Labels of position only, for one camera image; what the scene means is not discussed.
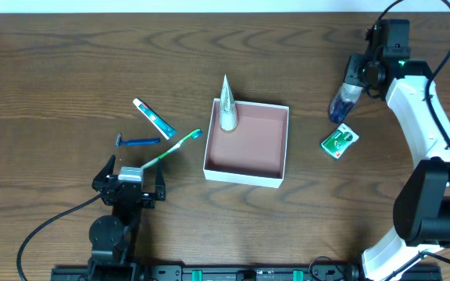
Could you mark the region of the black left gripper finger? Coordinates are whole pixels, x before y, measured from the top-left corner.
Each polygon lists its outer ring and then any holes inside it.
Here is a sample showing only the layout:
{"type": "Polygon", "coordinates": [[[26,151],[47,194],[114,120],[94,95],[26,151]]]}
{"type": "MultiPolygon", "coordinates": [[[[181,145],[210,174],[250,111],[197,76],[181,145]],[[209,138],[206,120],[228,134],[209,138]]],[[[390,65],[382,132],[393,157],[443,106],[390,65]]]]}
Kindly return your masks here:
{"type": "Polygon", "coordinates": [[[115,161],[116,161],[116,156],[111,155],[110,159],[107,161],[105,166],[94,177],[91,187],[95,191],[102,191],[109,186],[110,176],[113,174],[115,161]]]}
{"type": "Polygon", "coordinates": [[[162,173],[162,162],[158,161],[156,164],[156,175],[155,175],[155,199],[157,201],[166,200],[166,184],[162,173]]]}

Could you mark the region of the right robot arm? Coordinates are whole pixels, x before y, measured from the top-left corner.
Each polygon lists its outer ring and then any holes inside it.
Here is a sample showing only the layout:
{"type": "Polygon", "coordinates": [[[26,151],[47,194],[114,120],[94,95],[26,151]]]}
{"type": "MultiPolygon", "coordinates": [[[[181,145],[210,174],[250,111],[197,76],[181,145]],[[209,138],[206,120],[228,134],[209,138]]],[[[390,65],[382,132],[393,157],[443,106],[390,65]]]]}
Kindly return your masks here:
{"type": "Polygon", "coordinates": [[[412,60],[409,21],[378,19],[366,32],[364,54],[350,57],[345,83],[376,90],[395,114],[414,170],[393,207],[393,226],[347,280],[440,280],[437,266],[420,265],[450,248],[450,122],[437,97],[432,72],[412,60]]]}

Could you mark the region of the white conical tube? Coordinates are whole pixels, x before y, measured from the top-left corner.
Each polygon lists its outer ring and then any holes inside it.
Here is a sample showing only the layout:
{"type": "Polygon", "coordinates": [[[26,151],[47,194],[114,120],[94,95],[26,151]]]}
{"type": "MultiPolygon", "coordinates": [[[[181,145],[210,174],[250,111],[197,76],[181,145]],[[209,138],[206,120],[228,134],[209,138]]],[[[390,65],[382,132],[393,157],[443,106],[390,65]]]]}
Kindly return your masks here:
{"type": "Polygon", "coordinates": [[[222,90],[220,93],[220,128],[223,131],[233,131],[238,125],[237,107],[230,88],[227,75],[224,75],[222,90]]]}

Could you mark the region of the clear bottle with blue liquid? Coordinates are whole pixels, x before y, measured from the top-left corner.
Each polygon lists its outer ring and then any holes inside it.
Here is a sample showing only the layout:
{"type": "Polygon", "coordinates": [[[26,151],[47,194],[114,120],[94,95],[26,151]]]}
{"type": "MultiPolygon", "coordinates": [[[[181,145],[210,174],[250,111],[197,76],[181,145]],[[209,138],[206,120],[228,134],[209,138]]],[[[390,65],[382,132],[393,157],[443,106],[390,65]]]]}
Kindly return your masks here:
{"type": "Polygon", "coordinates": [[[343,83],[329,107],[329,118],[334,123],[342,123],[353,109],[363,91],[360,86],[343,83]]]}

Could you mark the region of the small toothpaste tube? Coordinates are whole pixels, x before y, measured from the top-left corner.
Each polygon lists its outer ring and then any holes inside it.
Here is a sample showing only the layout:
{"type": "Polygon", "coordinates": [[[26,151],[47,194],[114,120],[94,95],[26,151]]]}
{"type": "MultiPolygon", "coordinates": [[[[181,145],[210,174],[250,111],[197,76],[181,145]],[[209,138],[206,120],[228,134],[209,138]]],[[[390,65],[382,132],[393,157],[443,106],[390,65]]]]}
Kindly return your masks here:
{"type": "Polygon", "coordinates": [[[162,119],[150,106],[140,98],[133,100],[135,107],[151,122],[151,124],[164,136],[166,140],[172,138],[177,132],[164,119],[162,119]]]}

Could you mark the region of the green Dettol soap packet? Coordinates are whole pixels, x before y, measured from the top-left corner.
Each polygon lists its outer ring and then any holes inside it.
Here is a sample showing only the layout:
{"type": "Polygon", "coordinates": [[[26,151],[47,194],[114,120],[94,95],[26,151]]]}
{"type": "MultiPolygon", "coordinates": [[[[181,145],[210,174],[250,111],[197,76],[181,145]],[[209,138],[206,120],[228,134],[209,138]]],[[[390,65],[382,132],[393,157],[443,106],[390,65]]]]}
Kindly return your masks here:
{"type": "Polygon", "coordinates": [[[359,135],[348,125],[342,123],[320,144],[320,147],[330,157],[338,160],[358,139],[359,135]]]}

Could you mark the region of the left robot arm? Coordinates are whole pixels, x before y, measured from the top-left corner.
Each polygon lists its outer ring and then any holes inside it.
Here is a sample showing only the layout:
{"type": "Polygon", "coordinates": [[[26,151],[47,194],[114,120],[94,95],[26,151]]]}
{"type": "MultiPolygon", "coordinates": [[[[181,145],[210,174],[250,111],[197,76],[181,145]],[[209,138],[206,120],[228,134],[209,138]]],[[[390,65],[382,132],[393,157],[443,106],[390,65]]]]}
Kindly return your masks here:
{"type": "Polygon", "coordinates": [[[143,191],[144,171],[137,167],[122,167],[114,174],[113,155],[94,177],[92,188],[112,207],[110,215],[96,219],[89,229],[92,244],[87,264],[87,281],[149,280],[150,270],[134,257],[141,211],[154,208],[157,201],[166,199],[166,185],[160,162],[155,164],[155,190],[143,191]]]}

